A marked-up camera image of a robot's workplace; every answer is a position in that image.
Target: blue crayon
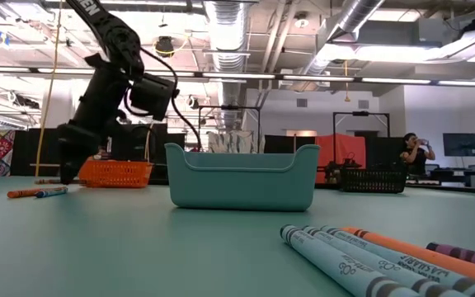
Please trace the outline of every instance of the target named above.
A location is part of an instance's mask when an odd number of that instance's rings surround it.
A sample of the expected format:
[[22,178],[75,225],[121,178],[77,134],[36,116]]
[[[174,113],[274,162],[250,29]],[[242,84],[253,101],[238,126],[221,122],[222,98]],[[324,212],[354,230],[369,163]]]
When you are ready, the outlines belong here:
[[450,271],[405,253],[381,247],[375,243],[371,243],[332,226],[323,226],[321,230],[336,238],[351,243],[356,247],[372,252],[391,263],[398,264],[402,268],[414,271],[430,280],[437,281],[441,285],[446,285],[453,290],[464,293],[465,295],[475,296],[475,280],[469,277],[460,275],[457,272]]
[[384,274],[314,238],[302,229],[286,225],[281,228],[280,236],[355,297],[419,296],[413,290],[390,280]]
[[45,190],[45,191],[39,191],[35,193],[36,198],[45,198],[45,197],[51,197],[51,196],[56,196],[56,195],[63,195],[67,193],[68,188],[66,186],[59,188],[59,189],[53,189],[53,190]]
[[305,227],[303,231],[324,243],[328,243],[334,248],[345,252],[347,255],[357,259],[376,271],[389,276],[390,279],[397,283],[411,288],[415,292],[418,292],[422,297],[466,297],[465,294],[459,293],[456,290],[451,290],[448,287],[429,280],[413,271],[401,268],[398,264],[391,263],[371,252],[365,251],[364,249],[356,247],[339,238],[335,238],[316,228]]

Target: woman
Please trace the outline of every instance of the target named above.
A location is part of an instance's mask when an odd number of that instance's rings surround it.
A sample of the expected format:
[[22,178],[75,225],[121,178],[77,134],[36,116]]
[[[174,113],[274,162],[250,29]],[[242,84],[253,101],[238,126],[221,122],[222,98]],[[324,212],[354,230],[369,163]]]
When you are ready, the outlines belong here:
[[[408,173],[412,175],[426,174],[426,159],[435,160],[435,153],[428,140],[418,139],[414,133],[404,135],[404,149],[401,153],[401,159],[406,162]],[[421,148],[425,145],[428,151]]]

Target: orange plastic basket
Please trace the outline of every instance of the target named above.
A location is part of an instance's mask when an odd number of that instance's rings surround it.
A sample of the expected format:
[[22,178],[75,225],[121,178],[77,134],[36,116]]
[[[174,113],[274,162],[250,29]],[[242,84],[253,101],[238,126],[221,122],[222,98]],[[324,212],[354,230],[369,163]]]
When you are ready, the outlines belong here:
[[148,162],[87,160],[78,176],[90,187],[142,188],[152,167]]

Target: table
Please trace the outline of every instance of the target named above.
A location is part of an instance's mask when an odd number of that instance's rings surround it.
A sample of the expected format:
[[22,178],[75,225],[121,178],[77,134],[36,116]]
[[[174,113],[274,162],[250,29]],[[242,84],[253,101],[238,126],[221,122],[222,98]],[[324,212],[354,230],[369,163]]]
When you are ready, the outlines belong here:
[[475,249],[468,193],[316,190],[304,213],[177,209],[166,186],[6,198],[33,186],[30,177],[0,177],[0,296],[348,296],[282,242],[284,224],[353,225]]

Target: black wire basket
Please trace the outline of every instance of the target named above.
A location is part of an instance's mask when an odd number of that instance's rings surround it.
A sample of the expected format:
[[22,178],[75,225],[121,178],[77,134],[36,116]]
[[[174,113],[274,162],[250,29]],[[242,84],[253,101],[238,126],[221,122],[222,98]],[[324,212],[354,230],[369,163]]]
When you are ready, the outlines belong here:
[[341,169],[341,189],[346,192],[402,193],[406,185],[404,170]]

